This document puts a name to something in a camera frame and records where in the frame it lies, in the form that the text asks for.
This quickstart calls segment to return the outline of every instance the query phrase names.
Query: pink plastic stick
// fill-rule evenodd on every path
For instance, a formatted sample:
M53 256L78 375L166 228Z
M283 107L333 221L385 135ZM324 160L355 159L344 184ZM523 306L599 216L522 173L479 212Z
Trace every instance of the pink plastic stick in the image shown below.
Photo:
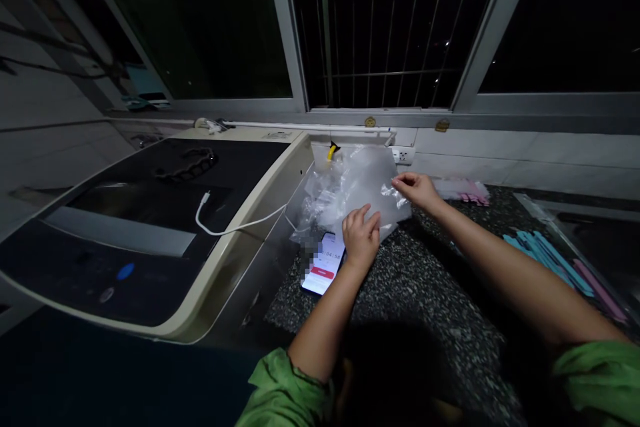
M580 273L585 278L585 280L589 282L589 284L591 284L591 287L593 287L595 294L602 301L605 307L609 310L609 313L616 320L626 323L627 316L625 315L625 313L622 311L620 307L618 307L618 304L616 304L615 301L611 298L611 296L609 295L609 292L607 292L605 288L600 284L600 282L597 281L597 279L589 271L589 268L585 264L583 264L582 261L578 259L573 259L573 265L576 266L576 268L580 271Z

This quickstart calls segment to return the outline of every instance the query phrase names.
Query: hand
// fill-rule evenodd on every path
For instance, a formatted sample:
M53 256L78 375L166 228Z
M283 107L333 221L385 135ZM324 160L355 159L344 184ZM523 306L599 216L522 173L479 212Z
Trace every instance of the hand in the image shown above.
M444 204L428 175L413 172L401 173L393 179L391 185L411 203L424 209L428 214L433 214L438 207Z
M352 267L368 272L380 247L380 212L365 222L365 214L371 208L368 203L353 210L342 221L342 235L347 248L347 262Z

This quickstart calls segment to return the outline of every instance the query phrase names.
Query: person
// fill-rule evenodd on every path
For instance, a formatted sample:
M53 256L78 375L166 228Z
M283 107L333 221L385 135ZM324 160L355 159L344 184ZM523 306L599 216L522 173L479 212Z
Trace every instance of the person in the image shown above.
M640 425L640 348L553 272L443 201L427 175L402 173L393 186L452 237L498 294L543 341L572 407L596 425ZM331 375L359 288L378 252L379 212L343 221L347 258L285 352L257 365L256 387L238 426L312 426L330 421Z

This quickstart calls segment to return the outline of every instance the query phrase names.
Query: blue button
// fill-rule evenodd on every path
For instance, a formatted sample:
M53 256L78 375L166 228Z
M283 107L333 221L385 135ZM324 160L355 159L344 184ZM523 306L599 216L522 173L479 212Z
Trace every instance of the blue button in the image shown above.
M125 278L129 277L131 275L131 272L133 272L133 267L134 267L133 262L125 265L120 269L120 272L118 272L118 275L116 275L116 278L118 280L124 280Z

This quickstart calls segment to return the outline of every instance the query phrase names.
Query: plastic packaging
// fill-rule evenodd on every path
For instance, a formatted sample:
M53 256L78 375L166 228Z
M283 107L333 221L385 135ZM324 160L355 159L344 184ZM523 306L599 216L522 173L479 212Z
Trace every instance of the plastic packaging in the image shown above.
M489 191L478 181L468 179L432 179L433 186L444 200L472 201L489 206Z
M302 244L316 227L333 232L342 240L342 221L347 214L371 204L365 220L380 212L380 240L411 217L411 205L391 180L398 174L390 149L358 146L351 153L339 152L333 161L316 164L305 191L298 225L291 240Z

